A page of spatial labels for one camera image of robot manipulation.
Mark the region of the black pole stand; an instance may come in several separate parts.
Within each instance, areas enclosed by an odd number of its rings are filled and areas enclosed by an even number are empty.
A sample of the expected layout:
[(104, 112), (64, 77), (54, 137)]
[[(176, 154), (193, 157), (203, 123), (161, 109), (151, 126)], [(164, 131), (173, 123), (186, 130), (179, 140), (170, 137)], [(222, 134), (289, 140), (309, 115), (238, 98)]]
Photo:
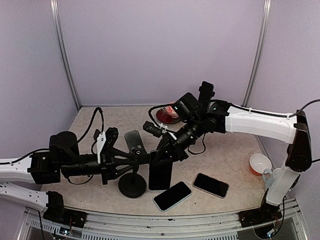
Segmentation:
[[(126, 162), (136, 162), (138, 171), (140, 165), (145, 165), (149, 163), (149, 155), (148, 153), (142, 155), (135, 155), (137, 156), (137, 161), (126, 160)], [(136, 199), (141, 197), (145, 193), (147, 189), (147, 182), (138, 173), (136, 175), (133, 175), (132, 171), (130, 170), (129, 172), (125, 173), (120, 177), (118, 182), (118, 189), (124, 196), (131, 199)]]

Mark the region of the phone black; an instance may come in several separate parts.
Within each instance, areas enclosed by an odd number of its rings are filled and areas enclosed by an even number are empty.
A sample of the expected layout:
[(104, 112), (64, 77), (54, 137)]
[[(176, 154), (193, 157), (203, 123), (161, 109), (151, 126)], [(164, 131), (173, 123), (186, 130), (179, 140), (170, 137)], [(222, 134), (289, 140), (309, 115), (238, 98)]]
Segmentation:
[(199, 96), (198, 96), (198, 100), (200, 102), (206, 102), (211, 100), (214, 95), (214, 85), (212, 83), (209, 83), (207, 81), (203, 81), (201, 83), (201, 86), (199, 87), (198, 91), (199, 91)]

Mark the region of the black pole stand clamp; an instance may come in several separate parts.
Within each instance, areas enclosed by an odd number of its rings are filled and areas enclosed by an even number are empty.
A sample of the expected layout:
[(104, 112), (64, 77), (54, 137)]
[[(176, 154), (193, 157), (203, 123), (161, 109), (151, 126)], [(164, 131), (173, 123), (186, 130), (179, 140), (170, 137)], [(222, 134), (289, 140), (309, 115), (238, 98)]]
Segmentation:
[(199, 101), (210, 100), (215, 96), (215, 92), (211, 87), (200, 86), (198, 90), (199, 90), (199, 96), (198, 96)]

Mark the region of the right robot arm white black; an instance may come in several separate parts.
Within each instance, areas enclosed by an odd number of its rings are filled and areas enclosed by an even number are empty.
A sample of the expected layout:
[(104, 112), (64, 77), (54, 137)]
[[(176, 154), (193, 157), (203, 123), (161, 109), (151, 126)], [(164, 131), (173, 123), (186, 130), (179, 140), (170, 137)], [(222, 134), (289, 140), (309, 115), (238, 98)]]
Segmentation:
[(244, 108), (223, 100), (198, 101), (190, 92), (172, 105), (186, 123), (177, 132), (166, 133), (159, 144), (151, 166), (183, 161), (186, 149), (207, 133), (244, 133), (282, 141), (288, 145), (287, 158), (279, 175), (265, 193), (264, 204), (257, 208), (256, 218), (266, 222), (284, 196), (312, 161), (311, 138), (307, 118), (302, 110), (296, 113), (272, 113)]

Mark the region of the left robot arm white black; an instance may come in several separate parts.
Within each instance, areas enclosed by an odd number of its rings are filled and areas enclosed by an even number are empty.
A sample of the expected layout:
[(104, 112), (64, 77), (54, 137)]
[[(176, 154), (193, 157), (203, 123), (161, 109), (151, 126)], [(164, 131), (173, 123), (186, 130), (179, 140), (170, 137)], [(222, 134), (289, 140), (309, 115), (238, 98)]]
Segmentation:
[(50, 137), (49, 148), (27, 155), (0, 161), (0, 197), (40, 212), (48, 209), (57, 221), (70, 218), (61, 194), (43, 192), (19, 186), (18, 182), (36, 185), (59, 183), (61, 178), (100, 175), (102, 183), (115, 180), (139, 168), (136, 157), (114, 148), (118, 134), (101, 132), (96, 138), (97, 153), (80, 154), (77, 137), (64, 131)]

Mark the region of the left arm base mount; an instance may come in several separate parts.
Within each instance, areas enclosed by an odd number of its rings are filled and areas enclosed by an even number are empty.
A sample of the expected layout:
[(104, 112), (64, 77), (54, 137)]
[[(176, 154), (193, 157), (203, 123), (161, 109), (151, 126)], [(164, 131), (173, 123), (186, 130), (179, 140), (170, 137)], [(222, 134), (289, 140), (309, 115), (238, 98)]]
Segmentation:
[(55, 223), (68, 225), (70, 227), (84, 228), (87, 220), (87, 213), (80, 210), (66, 208), (63, 196), (55, 191), (46, 192), (48, 202), (46, 203), (46, 211), (43, 218)]

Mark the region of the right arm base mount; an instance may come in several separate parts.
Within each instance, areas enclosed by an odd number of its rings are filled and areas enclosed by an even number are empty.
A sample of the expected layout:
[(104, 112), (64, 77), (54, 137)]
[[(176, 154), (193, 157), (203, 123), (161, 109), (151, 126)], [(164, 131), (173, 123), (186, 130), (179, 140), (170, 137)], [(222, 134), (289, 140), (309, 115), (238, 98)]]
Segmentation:
[(283, 217), (280, 206), (270, 205), (265, 199), (262, 200), (260, 207), (240, 211), (238, 216), (242, 228), (272, 222)]

